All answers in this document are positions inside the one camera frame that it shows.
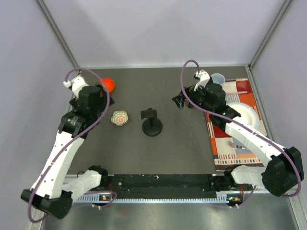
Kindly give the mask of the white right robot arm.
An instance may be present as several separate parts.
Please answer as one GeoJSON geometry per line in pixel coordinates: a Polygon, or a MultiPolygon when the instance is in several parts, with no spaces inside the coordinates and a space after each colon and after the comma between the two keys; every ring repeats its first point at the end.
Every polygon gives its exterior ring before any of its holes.
{"type": "Polygon", "coordinates": [[[224,172],[224,184],[234,190],[241,184],[264,187],[272,195],[295,196],[304,179],[301,153],[272,141],[226,101],[226,92],[216,83],[182,87],[172,98],[179,109],[185,105],[209,115],[214,126],[233,137],[261,161],[261,166],[236,163],[224,172]]]}

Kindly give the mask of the light blue ceramic cup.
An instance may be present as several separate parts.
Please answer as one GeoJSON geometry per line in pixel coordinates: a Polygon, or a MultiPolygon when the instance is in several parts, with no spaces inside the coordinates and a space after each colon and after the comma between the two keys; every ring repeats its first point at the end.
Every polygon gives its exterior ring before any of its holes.
{"type": "Polygon", "coordinates": [[[226,82],[224,75],[222,75],[220,73],[212,74],[211,78],[213,80],[213,83],[216,83],[216,84],[219,84],[219,85],[223,85],[226,82]]]}

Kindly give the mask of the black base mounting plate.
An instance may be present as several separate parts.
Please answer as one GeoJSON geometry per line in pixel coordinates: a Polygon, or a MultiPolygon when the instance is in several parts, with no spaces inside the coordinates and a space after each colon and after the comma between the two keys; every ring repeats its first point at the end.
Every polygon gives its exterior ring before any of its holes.
{"type": "Polygon", "coordinates": [[[212,174],[115,174],[104,178],[92,191],[114,191],[117,199],[216,198],[216,193],[251,191],[248,184],[231,184],[221,175],[212,174]]]}

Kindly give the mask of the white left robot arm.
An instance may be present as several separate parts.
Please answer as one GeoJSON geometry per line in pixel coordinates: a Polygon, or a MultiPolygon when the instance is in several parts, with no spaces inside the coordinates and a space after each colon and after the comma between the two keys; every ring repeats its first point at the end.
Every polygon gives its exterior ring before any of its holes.
{"type": "Polygon", "coordinates": [[[79,177],[64,183],[71,162],[79,147],[106,113],[114,100],[100,84],[70,83],[75,95],[73,109],[62,118],[51,154],[36,182],[24,189],[21,199],[29,208],[36,208],[57,219],[64,218],[72,204],[92,189],[104,190],[109,184],[108,171],[93,165],[79,177]]]}

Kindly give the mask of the orange bowl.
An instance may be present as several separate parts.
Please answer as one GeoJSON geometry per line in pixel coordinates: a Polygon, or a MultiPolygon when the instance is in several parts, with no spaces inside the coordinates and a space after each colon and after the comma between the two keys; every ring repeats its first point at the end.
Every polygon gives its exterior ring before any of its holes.
{"type": "Polygon", "coordinates": [[[103,78],[99,83],[105,87],[107,86],[108,92],[112,93],[115,89],[115,82],[111,78],[103,78]]]}

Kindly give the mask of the black camera stand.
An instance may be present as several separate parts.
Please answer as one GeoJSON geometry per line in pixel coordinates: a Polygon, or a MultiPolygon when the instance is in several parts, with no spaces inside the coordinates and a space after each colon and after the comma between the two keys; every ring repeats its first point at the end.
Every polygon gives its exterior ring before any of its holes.
{"type": "Polygon", "coordinates": [[[141,119],[146,119],[142,124],[142,131],[149,137],[158,136],[163,130],[162,122],[157,118],[157,111],[152,108],[141,111],[141,119]]]}

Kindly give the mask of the patterned floral small bowl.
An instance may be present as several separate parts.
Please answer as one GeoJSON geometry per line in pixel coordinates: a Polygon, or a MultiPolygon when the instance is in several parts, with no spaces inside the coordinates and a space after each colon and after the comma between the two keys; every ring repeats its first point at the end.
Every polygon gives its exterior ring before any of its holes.
{"type": "Polygon", "coordinates": [[[115,111],[110,118],[110,121],[118,127],[126,124],[128,120],[129,120],[128,113],[124,110],[115,111]]]}

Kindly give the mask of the pink handled spoon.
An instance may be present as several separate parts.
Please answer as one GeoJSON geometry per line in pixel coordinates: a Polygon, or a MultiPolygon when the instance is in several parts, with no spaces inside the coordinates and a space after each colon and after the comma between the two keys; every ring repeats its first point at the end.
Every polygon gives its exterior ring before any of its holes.
{"type": "Polygon", "coordinates": [[[227,95],[234,95],[234,94],[247,94],[248,91],[239,91],[239,92],[227,92],[227,95]]]}

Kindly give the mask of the colourful patchwork placemat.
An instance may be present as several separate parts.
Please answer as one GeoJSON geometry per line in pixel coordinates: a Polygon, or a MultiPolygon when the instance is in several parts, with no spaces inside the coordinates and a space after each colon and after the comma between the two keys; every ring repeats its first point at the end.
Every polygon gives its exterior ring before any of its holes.
{"type": "MultiPolygon", "coordinates": [[[[247,94],[226,94],[225,99],[228,103],[242,102],[251,106],[257,113],[260,120],[259,128],[257,130],[260,131],[263,135],[267,135],[249,80],[247,78],[226,80],[226,82],[222,85],[222,88],[226,93],[248,91],[247,94]]],[[[242,146],[242,144],[213,125],[208,114],[205,114],[205,117],[216,170],[223,171],[226,168],[236,164],[259,167],[263,166],[260,159],[258,159],[256,155],[251,151],[246,150],[245,147],[243,147],[243,149],[235,149],[230,147],[227,144],[228,141],[236,143],[240,146],[242,146]]]]}

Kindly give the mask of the grey metal phone stand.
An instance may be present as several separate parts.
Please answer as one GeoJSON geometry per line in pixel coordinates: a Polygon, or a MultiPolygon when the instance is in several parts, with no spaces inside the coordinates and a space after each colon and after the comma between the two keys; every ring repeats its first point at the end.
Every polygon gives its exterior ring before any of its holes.
{"type": "Polygon", "coordinates": [[[184,104],[189,109],[196,109],[187,99],[185,99],[184,104]]]}

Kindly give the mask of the white plate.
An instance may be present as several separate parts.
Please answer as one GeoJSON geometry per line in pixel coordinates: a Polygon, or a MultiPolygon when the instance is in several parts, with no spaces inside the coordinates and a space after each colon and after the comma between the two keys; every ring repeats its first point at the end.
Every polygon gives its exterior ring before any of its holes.
{"type": "Polygon", "coordinates": [[[230,102],[228,103],[228,106],[239,112],[241,117],[245,119],[253,128],[259,128],[259,117],[251,106],[242,102],[230,102]]]}

